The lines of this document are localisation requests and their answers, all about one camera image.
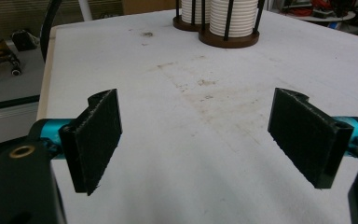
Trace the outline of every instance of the wooden base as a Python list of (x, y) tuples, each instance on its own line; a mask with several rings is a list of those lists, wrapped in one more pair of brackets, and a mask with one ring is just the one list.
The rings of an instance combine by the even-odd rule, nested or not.
[(201, 25), (192, 25), (190, 23), (182, 21), (182, 16), (173, 18), (173, 26), (176, 29), (190, 32), (197, 32), (201, 28)]
[(205, 25), (205, 30), (199, 31), (199, 40), (207, 45), (222, 48), (222, 49), (241, 49), (254, 45), (258, 41), (260, 33), (255, 32), (245, 37), (229, 37), (227, 41), (223, 40), (224, 37), (214, 35), (209, 30), (209, 24)]

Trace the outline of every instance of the floor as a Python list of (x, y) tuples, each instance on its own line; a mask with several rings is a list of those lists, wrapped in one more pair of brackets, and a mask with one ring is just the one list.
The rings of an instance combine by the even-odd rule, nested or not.
[[(11, 64), (0, 64), (0, 102), (40, 93), (43, 62), (40, 49), (17, 52), (13, 45), (9, 46), (21, 61), (22, 74), (11, 75)], [(27, 135), (36, 121), (38, 103), (13, 106), (0, 110), (0, 142)]]

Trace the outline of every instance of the stack of paper cups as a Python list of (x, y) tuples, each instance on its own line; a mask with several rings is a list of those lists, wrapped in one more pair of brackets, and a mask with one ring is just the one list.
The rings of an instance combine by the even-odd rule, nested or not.
[[(253, 32), (258, 0), (234, 0), (228, 37), (244, 37)], [(212, 0), (210, 31), (225, 35), (228, 0)]]
[[(182, 21), (191, 23), (192, 0), (182, 0)], [(202, 24), (201, 0), (196, 0), (195, 24)], [(211, 0), (205, 0), (205, 23), (209, 23), (211, 15)]]

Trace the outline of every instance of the blue anodized part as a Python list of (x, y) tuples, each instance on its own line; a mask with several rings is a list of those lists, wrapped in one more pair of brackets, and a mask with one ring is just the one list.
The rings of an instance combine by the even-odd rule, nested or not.
[[(333, 119), (345, 122), (353, 127), (353, 133), (348, 145), (348, 148), (358, 147), (358, 121), (352, 117), (333, 117)], [(353, 156), (348, 150), (345, 152), (345, 156)]]
[[(58, 133), (58, 130), (63, 126), (71, 122), (71, 119), (50, 119), (48, 120), (42, 128), (40, 133), (41, 138), (49, 139), (55, 146), (62, 147), (61, 138)], [(54, 159), (64, 159), (63, 154), (57, 156)]]

